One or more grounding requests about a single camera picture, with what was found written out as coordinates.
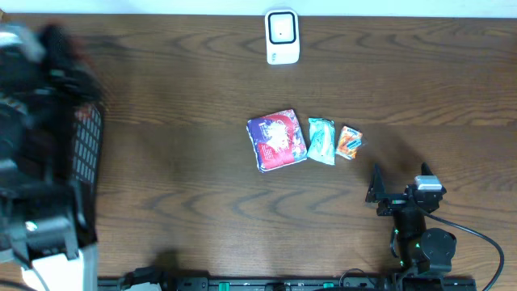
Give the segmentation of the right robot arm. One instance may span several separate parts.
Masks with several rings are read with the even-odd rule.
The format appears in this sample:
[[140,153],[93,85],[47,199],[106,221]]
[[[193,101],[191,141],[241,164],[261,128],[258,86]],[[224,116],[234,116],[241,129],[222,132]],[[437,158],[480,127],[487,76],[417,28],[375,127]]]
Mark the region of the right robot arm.
[[427,228],[425,217],[439,208],[446,188],[426,163],[421,174],[402,193],[388,193],[380,168],[374,166],[365,197],[376,203],[376,214],[394,220],[392,254],[401,259],[403,270],[417,275],[444,275],[452,270],[456,237],[440,228]]

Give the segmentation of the small orange snack packet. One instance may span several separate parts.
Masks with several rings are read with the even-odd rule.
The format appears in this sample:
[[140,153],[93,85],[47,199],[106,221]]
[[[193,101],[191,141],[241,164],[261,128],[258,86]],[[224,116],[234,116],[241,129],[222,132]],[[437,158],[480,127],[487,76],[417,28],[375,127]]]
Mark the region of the small orange snack packet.
[[348,160],[355,159],[359,148],[363,145],[363,134],[351,127],[343,126],[335,153]]

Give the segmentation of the teal snack packet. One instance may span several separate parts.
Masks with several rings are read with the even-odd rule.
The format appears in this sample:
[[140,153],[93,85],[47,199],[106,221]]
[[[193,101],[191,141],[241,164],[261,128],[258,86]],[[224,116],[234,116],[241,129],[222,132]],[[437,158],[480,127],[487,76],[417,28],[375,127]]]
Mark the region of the teal snack packet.
[[326,165],[335,165],[335,127],[332,120],[309,118],[310,147],[307,156]]

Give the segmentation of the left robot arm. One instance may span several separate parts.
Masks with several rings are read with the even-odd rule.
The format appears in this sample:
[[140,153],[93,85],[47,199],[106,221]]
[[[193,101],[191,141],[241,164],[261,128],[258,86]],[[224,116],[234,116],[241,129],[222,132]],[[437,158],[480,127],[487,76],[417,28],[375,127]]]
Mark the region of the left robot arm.
[[103,92],[70,36],[1,26],[1,260],[25,290],[95,290]]

